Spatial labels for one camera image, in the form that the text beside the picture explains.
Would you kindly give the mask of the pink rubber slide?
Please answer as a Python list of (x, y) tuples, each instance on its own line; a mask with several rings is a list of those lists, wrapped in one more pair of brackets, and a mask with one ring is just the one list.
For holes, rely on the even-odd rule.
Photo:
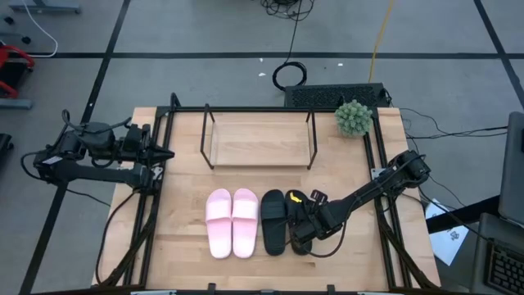
[(206, 201), (206, 229), (213, 258), (224, 259), (232, 251), (232, 206), (225, 188), (213, 191)]
[(255, 250), (259, 219), (259, 200), (247, 188), (238, 189), (233, 195), (233, 252), (246, 259)]

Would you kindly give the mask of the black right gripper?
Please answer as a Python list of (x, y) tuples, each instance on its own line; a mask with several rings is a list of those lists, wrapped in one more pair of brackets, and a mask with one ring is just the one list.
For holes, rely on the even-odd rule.
[(293, 229), (288, 231), (291, 248), (294, 251), (301, 250), (300, 242), (307, 242), (304, 244), (304, 250), (306, 253), (311, 253), (313, 242), (310, 240), (314, 238), (324, 240), (333, 236), (341, 230), (343, 221), (341, 213), (330, 202), (322, 206), (310, 203), (305, 205), (305, 208), (307, 219), (295, 227), (295, 233)]

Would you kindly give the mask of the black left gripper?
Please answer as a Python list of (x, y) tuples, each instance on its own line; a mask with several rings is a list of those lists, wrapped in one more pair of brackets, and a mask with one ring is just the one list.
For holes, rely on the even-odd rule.
[(132, 161), (142, 164), (160, 163), (174, 158), (174, 152), (162, 146), (151, 146), (151, 156), (149, 144), (144, 142), (124, 142), (121, 148), (121, 160)]

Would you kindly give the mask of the green potted plant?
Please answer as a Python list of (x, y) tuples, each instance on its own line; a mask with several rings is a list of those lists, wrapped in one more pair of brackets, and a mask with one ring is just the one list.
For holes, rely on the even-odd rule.
[(373, 112), (356, 100), (346, 102), (335, 111), (340, 133), (346, 137), (364, 136), (371, 128)]

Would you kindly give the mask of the grey monitor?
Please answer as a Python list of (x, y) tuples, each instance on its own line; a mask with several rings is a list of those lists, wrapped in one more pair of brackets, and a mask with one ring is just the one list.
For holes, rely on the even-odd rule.
[(500, 215), (524, 227), (524, 113), (518, 111), (508, 117), (499, 196)]

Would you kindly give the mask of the black keyboard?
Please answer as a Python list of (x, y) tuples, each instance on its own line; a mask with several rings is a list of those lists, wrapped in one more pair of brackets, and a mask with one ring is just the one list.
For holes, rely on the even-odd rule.
[(495, 240), (488, 243), (484, 284), (505, 295), (524, 295), (524, 250)]

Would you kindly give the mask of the grey side desk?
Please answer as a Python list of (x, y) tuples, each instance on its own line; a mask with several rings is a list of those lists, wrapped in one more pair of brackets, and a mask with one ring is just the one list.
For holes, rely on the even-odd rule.
[(495, 240), (524, 250), (524, 227), (504, 217), (484, 213), (481, 214), (478, 232), (480, 237), (477, 239), (470, 291), (482, 295), (505, 295), (484, 284), (487, 244)]

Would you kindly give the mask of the black slide with yellow mark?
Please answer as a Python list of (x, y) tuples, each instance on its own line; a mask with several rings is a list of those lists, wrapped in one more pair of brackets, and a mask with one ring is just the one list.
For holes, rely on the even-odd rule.
[[(288, 229), (293, 229), (302, 221), (307, 219), (306, 208), (309, 199), (307, 196), (299, 190), (289, 190), (285, 194), (285, 207), (287, 211), (287, 226)], [(301, 250), (293, 252), (299, 256), (305, 256), (304, 244), (301, 244)]]

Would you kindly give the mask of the black desk beam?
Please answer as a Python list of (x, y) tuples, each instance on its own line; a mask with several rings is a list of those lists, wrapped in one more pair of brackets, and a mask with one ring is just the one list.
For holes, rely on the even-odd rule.
[(427, 229), (430, 234), (451, 229), (456, 226), (465, 226), (480, 220), (481, 214), (487, 213), (495, 217), (499, 214), (500, 195), (487, 198), (483, 201), (468, 205), (427, 219)]

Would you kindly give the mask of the red and black cart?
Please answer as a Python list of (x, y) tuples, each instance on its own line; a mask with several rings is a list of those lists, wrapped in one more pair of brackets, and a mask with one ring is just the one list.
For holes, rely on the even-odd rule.
[(11, 45), (0, 45), (0, 98), (18, 98), (18, 86), (34, 66), (34, 59), (26, 52)]

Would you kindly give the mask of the white paper sheet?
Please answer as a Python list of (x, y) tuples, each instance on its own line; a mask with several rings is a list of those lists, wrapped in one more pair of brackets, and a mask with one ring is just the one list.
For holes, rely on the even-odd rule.
[[(433, 198), (425, 209), (426, 220), (444, 214), (449, 208)], [(451, 266), (469, 230), (465, 226), (455, 226), (451, 229), (430, 234), (434, 255), (447, 266)]]

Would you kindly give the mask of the grey desk foot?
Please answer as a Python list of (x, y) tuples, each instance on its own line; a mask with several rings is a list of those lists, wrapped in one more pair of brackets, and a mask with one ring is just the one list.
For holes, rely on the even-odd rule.
[(8, 6), (13, 11), (65, 12), (70, 11), (79, 14), (82, 9), (79, 0), (8, 0)]
[(33, 103), (28, 99), (0, 98), (0, 109), (30, 110)]

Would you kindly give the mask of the black perforated computer case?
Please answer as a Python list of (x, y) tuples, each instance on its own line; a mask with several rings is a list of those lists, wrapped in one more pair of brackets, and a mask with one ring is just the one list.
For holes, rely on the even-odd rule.
[(355, 100), (366, 107), (389, 107), (391, 96), (382, 83), (323, 84), (286, 87), (285, 107), (339, 107)]

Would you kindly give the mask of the plain black rubber slide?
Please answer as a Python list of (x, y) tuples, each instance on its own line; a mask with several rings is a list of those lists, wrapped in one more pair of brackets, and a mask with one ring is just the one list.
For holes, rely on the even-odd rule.
[(270, 256), (283, 254), (286, 247), (287, 212), (282, 191), (272, 189), (262, 197), (260, 221), (265, 251)]

